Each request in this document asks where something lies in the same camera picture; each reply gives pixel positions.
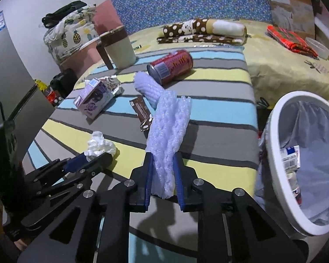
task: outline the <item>soda can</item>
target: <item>soda can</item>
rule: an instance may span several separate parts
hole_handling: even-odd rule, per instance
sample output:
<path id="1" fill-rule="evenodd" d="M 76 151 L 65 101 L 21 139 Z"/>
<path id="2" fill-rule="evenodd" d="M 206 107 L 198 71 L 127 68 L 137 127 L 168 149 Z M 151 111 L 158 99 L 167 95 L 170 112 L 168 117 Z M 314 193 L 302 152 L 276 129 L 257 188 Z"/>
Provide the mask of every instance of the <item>soda can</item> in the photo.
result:
<path id="1" fill-rule="evenodd" d="M 292 193 L 299 205 L 302 203 L 302 197 L 301 197 L 301 191 L 300 186 L 296 179 L 296 173 L 294 171 L 288 172 L 286 174 L 286 177 L 288 178 Z"/>
<path id="2" fill-rule="evenodd" d="M 193 68 L 193 58 L 190 53 L 186 50 L 177 50 L 151 62 L 147 66 L 147 72 L 163 86 L 191 68 Z"/>

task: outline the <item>red can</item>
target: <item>red can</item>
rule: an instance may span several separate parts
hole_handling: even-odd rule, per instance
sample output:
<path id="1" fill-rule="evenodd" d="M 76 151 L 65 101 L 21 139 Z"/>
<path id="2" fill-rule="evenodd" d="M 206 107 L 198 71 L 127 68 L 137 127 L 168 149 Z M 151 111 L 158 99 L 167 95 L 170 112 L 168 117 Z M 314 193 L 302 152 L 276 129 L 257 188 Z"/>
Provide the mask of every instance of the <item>red can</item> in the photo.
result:
<path id="1" fill-rule="evenodd" d="M 193 68 L 193 58 L 186 50 L 177 50 L 151 62 L 147 72 L 160 85 L 165 85 L 173 78 Z"/>

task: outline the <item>red plaid cloth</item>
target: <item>red plaid cloth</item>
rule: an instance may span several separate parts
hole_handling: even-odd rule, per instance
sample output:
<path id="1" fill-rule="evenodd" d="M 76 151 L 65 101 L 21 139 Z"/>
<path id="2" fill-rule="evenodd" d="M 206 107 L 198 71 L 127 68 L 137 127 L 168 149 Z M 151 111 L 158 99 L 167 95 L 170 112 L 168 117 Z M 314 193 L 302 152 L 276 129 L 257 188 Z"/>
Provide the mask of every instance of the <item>red plaid cloth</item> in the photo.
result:
<path id="1" fill-rule="evenodd" d="M 308 55 L 311 57 L 318 57 L 318 54 L 293 31 L 269 25 L 267 26 L 267 32 L 292 52 Z"/>

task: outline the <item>cardboard box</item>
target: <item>cardboard box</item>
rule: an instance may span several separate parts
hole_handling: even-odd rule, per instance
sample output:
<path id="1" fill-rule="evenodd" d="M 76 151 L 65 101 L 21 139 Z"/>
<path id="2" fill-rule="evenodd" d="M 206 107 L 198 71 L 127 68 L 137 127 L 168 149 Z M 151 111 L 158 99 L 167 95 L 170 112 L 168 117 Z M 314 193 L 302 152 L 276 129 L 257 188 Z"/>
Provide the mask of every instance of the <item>cardboard box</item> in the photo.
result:
<path id="1" fill-rule="evenodd" d="M 94 78 L 76 97 L 74 105 L 87 117 L 95 119 L 112 98 L 112 92 L 101 80 Z"/>
<path id="2" fill-rule="evenodd" d="M 268 0 L 273 23 L 297 33 L 301 38 L 315 38 L 311 0 Z"/>

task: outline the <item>pink chair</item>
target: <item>pink chair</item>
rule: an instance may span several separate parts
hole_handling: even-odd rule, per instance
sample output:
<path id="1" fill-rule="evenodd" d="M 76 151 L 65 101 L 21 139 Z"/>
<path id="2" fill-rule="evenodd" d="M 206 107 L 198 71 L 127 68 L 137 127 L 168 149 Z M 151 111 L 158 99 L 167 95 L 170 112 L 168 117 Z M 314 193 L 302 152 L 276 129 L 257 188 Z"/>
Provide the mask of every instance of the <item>pink chair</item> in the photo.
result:
<path id="1" fill-rule="evenodd" d="M 106 0 L 97 6 L 94 24 L 99 35 L 122 25 L 111 0 Z M 84 44 L 79 51 L 60 64 L 61 69 L 71 68 L 77 78 L 81 77 L 90 66 L 101 60 L 101 56 L 96 49 L 99 40 L 99 38 L 94 38 Z"/>

